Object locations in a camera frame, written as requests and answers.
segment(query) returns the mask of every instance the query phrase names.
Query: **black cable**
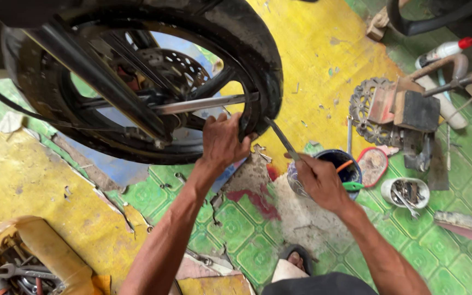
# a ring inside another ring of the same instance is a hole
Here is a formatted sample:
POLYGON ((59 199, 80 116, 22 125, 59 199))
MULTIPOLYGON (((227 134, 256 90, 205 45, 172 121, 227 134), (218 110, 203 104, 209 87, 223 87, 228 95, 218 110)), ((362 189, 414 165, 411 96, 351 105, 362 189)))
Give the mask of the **black cable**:
POLYGON ((94 131, 114 131, 114 132, 120 132, 120 133, 127 133, 128 129, 130 129, 130 128, 126 128, 126 127, 122 127, 122 128, 99 128, 99 127, 94 127, 94 126, 89 126, 89 125, 73 124, 73 123, 69 123, 69 122, 63 122, 63 121, 49 119, 47 117, 43 117, 40 114, 36 114, 36 113, 30 112, 30 111, 24 109, 19 104, 16 104, 15 102, 13 102, 10 99, 6 98, 1 93, 0 93, 0 102, 2 102, 6 106, 8 106, 8 107, 20 112, 20 113, 23 113, 27 116, 36 118, 38 120, 42 120, 42 121, 47 122, 47 123, 52 124, 52 125, 69 127, 69 128, 74 128, 74 129, 94 130, 94 131))

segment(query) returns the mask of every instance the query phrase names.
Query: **blue bucket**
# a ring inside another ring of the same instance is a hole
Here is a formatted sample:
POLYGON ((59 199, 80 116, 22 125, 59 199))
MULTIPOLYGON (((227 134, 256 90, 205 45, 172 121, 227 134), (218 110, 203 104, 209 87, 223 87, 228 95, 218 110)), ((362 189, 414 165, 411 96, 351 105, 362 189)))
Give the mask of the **blue bucket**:
MULTIPOLYGON (((360 166, 358 165, 356 160, 348 153, 341 150, 325 150, 314 155, 313 158, 331 162, 336 168, 338 168, 341 164, 352 160, 352 164, 340 171, 338 173, 338 177, 342 182, 362 183, 362 173, 360 170, 360 166)), ((294 162, 290 163, 287 167, 287 182, 295 193, 300 196, 310 198, 309 194, 304 191, 302 184, 298 181, 298 171, 294 166, 294 162)), ((352 200, 356 199, 356 197, 358 196, 358 192, 359 191, 349 191, 349 197, 352 200)))

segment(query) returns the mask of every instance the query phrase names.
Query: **front fork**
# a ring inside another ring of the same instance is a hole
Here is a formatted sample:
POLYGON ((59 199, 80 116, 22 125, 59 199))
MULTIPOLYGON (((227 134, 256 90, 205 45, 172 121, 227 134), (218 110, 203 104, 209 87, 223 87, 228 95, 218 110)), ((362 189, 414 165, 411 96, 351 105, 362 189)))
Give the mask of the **front fork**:
POLYGON ((171 133, 156 113, 61 18, 55 17, 40 28, 24 32, 155 141, 172 142, 171 133))

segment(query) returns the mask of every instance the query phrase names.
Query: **tool box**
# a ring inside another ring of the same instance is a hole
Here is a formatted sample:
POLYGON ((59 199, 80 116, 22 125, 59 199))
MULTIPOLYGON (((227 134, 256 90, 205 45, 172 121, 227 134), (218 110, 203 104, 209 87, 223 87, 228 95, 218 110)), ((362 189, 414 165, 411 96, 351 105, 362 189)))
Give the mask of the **tool box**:
MULTIPOLYGON (((33 260, 38 261, 37 264, 41 264, 41 266, 28 265, 28 262, 26 262, 27 266, 24 266, 25 263, 22 262, 23 268, 31 268, 36 272, 38 269, 48 269, 47 272, 51 272, 50 276, 57 276, 57 290, 49 292, 48 294, 93 294, 94 291, 91 281, 92 269, 69 247, 69 245, 67 245, 67 243, 65 243, 43 218, 21 216, 1 223, 0 253, 2 252, 1 245, 4 243, 4 239, 8 239, 9 237, 19 237, 22 241, 17 247, 17 252, 21 252, 19 253, 21 257, 23 257, 23 255, 25 257, 33 256, 33 260)), ((2 260, 13 266, 20 266, 19 258, 9 259, 8 256, 5 256, 2 260)), ((16 283, 22 284, 22 282, 16 282, 14 279, 2 280, 2 274, 5 276, 5 268, 0 269, 0 295, 16 293, 15 290, 19 289, 16 283)))

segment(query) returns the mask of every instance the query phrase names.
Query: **red paint stain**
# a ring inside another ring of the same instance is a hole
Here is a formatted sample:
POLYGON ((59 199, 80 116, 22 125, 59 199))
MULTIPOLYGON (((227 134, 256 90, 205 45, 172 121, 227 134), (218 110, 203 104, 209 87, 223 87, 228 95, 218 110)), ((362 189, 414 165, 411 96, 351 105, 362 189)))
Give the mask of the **red paint stain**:
POLYGON ((268 195, 270 198, 272 198, 271 194, 269 194, 269 191, 267 190, 267 186, 265 184, 262 184, 259 187, 259 190, 262 192, 262 195, 259 195, 251 190, 240 190, 240 191, 227 191, 226 197, 234 202, 238 202, 244 195, 249 196, 249 201, 251 201, 251 204, 258 209, 259 213, 263 216, 265 219, 278 219, 282 220, 281 216, 278 213, 278 210, 276 210, 276 207, 274 207, 273 204, 269 203, 267 199, 265 198, 265 195, 268 195))
POLYGON ((276 178, 278 178, 278 176, 279 176, 278 169, 276 167, 274 167, 271 163, 267 164, 267 172, 269 174, 269 178, 272 181, 275 181, 276 178))

